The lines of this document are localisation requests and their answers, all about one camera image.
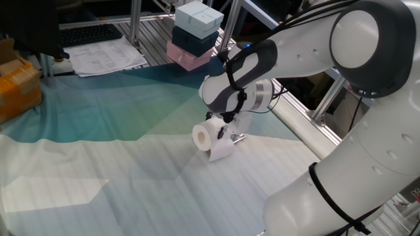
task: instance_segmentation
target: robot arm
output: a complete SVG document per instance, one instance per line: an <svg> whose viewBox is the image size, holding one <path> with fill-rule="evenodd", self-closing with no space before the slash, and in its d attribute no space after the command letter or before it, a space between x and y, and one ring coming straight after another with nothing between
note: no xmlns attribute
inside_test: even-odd
<svg viewBox="0 0 420 236"><path fill-rule="evenodd" d="M229 81L228 66L235 85L245 89L247 95L240 111L266 109L274 89L264 79L304 77L331 68L329 36L337 16L338 13L281 31L254 47L234 46L224 73L211 75L201 85L199 94L204 103L215 113L231 112L237 107L239 91Z"/></svg>
<svg viewBox="0 0 420 236"><path fill-rule="evenodd" d="M215 113L264 109L273 95L266 79L313 75L335 66L356 93L378 98L314 168L335 204L358 219L420 176L418 25L417 1L360 0L341 13L283 30L258 47L234 48L226 63L231 64L206 78L199 95ZM306 172L268 198L264 224L269 236L325 236L348 222Z"/></svg>

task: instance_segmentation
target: teal fabric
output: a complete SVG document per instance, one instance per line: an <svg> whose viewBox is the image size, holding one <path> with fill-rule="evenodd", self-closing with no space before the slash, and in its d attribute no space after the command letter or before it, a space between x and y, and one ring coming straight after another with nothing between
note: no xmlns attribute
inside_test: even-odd
<svg viewBox="0 0 420 236"><path fill-rule="evenodd" d="M24 143L40 139L128 141L145 134L190 134L207 112L198 88L208 71L219 69L221 62L213 58L191 72L169 64L90 78L42 79L42 104L1 125L0 134ZM271 113L254 115L249 133L298 140Z"/></svg>

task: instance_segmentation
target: keyboard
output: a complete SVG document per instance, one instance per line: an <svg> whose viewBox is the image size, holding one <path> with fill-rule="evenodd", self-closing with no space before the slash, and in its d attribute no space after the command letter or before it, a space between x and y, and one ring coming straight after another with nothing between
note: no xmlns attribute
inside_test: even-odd
<svg viewBox="0 0 420 236"><path fill-rule="evenodd" d="M123 37L113 24L101 24L74 29L63 29L61 33L61 47L72 47L97 43Z"/></svg>

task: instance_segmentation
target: dark navy box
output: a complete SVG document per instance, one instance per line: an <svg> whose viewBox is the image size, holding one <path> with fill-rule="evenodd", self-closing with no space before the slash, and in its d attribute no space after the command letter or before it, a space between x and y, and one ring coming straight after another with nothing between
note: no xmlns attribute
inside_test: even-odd
<svg viewBox="0 0 420 236"><path fill-rule="evenodd" d="M172 43L197 57L214 47L218 36L216 31L204 39L199 39L178 26L172 29Z"/></svg>

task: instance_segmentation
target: orange package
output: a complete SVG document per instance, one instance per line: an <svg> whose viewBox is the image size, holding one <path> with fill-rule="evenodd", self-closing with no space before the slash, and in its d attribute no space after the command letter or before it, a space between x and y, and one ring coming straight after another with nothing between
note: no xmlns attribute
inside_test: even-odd
<svg viewBox="0 0 420 236"><path fill-rule="evenodd" d="M42 102L41 72L14 52L13 45L13 39L0 41L0 124Z"/></svg>

